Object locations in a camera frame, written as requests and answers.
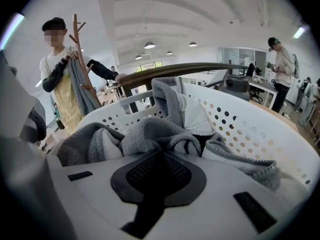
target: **floor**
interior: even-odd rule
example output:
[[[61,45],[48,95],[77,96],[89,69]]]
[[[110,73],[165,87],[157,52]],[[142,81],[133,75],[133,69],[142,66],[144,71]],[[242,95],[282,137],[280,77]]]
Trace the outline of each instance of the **floor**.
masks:
[[[266,97],[265,93],[260,93],[259,96],[263,99],[263,101],[265,101],[265,97]],[[270,105],[271,99],[272,99],[272,95],[270,95],[270,97],[269,97],[269,100],[267,102],[267,107]],[[286,118],[288,118],[290,121],[295,123],[295,125],[297,126],[297,128],[299,130],[300,135],[302,137],[304,137],[306,139],[306,141],[309,142],[312,147],[315,147],[315,143],[318,140],[318,137],[316,137],[316,134],[314,131],[310,132],[312,125],[309,123],[307,126],[302,126],[298,122],[300,119],[300,116],[302,114],[302,110],[299,110],[299,112],[296,112],[294,110],[294,106],[291,103],[285,101],[282,106],[282,109],[280,111],[280,114],[282,115],[282,113],[284,111],[290,117],[290,118],[288,118],[288,117],[286,117]],[[315,150],[318,152],[318,154],[320,154],[318,145],[315,148]]]

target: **black arm sleeve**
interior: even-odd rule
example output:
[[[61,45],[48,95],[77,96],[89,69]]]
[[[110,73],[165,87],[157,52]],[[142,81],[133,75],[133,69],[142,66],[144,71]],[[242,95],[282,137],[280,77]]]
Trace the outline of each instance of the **black arm sleeve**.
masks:
[[[93,67],[91,69],[93,73],[103,79],[115,80],[116,76],[118,75],[117,72],[113,72],[110,69],[106,68],[99,61],[91,59],[86,66],[89,68],[91,64],[93,64]]]
[[[60,62],[54,66],[54,70],[51,72],[51,74],[43,79],[42,81],[42,87],[43,89],[50,93],[53,91],[53,89],[57,86],[60,79],[64,76],[64,69],[66,68],[67,61],[62,58]]]

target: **hand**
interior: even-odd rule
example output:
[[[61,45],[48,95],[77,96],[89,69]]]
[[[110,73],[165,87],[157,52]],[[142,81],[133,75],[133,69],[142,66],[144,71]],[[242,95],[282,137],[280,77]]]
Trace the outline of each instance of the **hand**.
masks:
[[[119,80],[121,79],[121,78],[124,78],[126,76],[126,74],[118,74],[116,77],[115,77],[115,81],[117,82],[117,83],[119,83]]]
[[[63,58],[68,61],[69,58],[75,60],[76,58],[78,58],[78,52],[77,51],[74,51],[74,50],[70,50],[68,51],[64,56]]]

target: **black pants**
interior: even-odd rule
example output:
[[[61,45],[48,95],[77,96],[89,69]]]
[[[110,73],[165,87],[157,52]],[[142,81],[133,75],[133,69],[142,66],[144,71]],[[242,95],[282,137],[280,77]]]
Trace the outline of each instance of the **black pants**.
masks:
[[[274,83],[274,88],[278,91],[278,94],[275,97],[275,101],[272,106],[272,110],[279,113],[290,87],[284,86],[283,84],[276,82],[276,83]]]

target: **window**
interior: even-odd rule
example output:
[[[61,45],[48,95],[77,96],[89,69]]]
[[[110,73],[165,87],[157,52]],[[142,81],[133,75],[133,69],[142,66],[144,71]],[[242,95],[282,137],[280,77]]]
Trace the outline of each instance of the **window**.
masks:
[[[144,71],[144,70],[150,70],[150,69],[155,69],[155,68],[159,68],[162,67],[163,63],[162,61],[156,61],[156,62],[151,62],[151,63],[146,63],[146,64],[141,64],[138,66],[133,66],[133,70],[135,72],[140,72],[140,71]]]

